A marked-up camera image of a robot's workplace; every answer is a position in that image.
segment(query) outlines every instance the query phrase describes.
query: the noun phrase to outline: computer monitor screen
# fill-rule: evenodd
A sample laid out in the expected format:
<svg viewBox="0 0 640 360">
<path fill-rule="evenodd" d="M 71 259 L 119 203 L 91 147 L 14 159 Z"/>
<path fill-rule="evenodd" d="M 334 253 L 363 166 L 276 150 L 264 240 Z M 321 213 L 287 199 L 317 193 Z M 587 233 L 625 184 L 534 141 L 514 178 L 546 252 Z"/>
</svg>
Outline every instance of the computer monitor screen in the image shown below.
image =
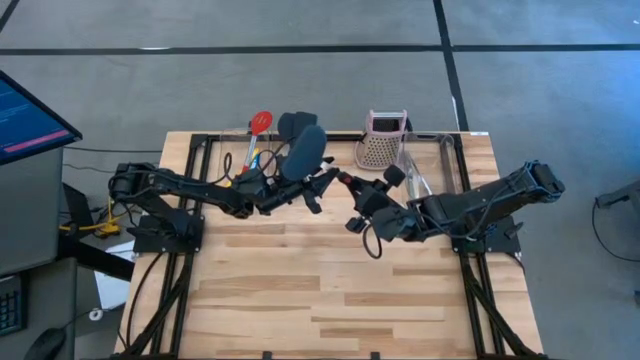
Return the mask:
<svg viewBox="0 0 640 360">
<path fill-rule="evenodd" d="M 78 130 L 0 71 L 0 165 L 80 139 Z"/>
</svg>

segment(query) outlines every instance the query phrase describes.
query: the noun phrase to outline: pink cheese grater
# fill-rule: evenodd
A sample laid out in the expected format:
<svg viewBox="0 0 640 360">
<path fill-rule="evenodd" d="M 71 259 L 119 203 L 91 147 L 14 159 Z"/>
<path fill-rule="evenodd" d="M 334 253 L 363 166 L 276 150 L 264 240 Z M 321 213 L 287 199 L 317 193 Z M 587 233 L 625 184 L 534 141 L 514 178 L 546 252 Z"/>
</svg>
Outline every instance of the pink cheese grater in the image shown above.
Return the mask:
<svg viewBox="0 0 640 360">
<path fill-rule="evenodd" d="M 384 170 L 395 164 L 405 134 L 407 111 L 369 111 L 365 134 L 356 141 L 356 164 L 367 170 Z"/>
</svg>

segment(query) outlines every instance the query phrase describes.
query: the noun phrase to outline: wooden tabletop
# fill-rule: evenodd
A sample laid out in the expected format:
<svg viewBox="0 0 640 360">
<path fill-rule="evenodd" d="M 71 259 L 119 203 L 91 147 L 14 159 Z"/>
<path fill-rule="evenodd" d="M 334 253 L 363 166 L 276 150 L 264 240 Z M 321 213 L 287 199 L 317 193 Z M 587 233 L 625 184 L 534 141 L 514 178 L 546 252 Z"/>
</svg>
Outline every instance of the wooden tabletop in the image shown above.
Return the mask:
<svg viewBox="0 0 640 360">
<path fill-rule="evenodd" d="M 160 167 L 184 173 L 191 135 L 167 134 Z M 497 179 L 489 136 L 461 136 L 472 186 Z M 412 146 L 434 192 L 443 191 L 437 146 Z M 216 143 L 209 180 L 221 174 L 223 153 L 231 152 L 238 165 L 246 147 L 243 142 Z M 352 143 L 330 142 L 325 154 L 354 175 L 381 177 L 354 165 Z M 402 189 L 393 190 L 393 196 L 401 200 Z M 176 198 L 167 201 L 177 204 Z M 383 244 L 382 259 L 373 260 L 361 237 L 344 228 L 356 215 L 346 187 L 334 181 L 319 203 L 319 215 L 299 199 L 271 216 L 255 214 L 247 220 L 203 207 L 206 232 L 195 258 L 180 357 L 259 358 L 262 351 L 272 351 L 277 358 L 367 358 L 373 351 L 383 358 L 475 357 L 460 264 L 447 237 L 424 243 L 396 239 Z M 131 297 L 154 256 L 136 262 L 122 333 Z M 166 257 L 141 291 L 133 335 L 157 309 Z M 500 312 L 527 346 L 542 352 L 522 269 L 505 255 L 489 254 L 487 260 Z M 491 351 L 488 321 L 481 314 Z M 167 319 L 164 350 L 173 313 Z M 116 351 L 121 349 L 118 343 Z"/>
</svg>

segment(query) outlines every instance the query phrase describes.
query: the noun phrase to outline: computer mouse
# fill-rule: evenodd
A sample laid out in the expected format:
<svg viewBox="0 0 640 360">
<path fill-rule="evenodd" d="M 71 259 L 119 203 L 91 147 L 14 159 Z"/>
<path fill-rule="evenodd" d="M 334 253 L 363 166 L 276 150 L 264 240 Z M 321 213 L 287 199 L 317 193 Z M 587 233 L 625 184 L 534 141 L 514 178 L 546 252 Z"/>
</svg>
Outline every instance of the computer mouse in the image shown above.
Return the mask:
<svg viewBox="0 0 640 360">
<path fill-rule="evenodd" d="M 64 329 L 49 328 L 33 342 L 24 360 L 53 360 L 66 338 Z"/>
</svg>

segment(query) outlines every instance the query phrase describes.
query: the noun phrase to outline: keyboard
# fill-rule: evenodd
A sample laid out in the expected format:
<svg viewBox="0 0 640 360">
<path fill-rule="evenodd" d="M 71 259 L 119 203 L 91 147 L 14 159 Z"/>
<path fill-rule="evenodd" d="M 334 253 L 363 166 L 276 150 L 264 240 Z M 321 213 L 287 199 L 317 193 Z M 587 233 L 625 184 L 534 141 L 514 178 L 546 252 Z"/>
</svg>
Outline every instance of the keyboard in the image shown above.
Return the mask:
<svg viewBox="0 0 640 360">
<path fill-rule="evenodd" d="M 27 325 L 27 287 L 24 274 L 0 278 L 0 336 Z"/>
</svg>

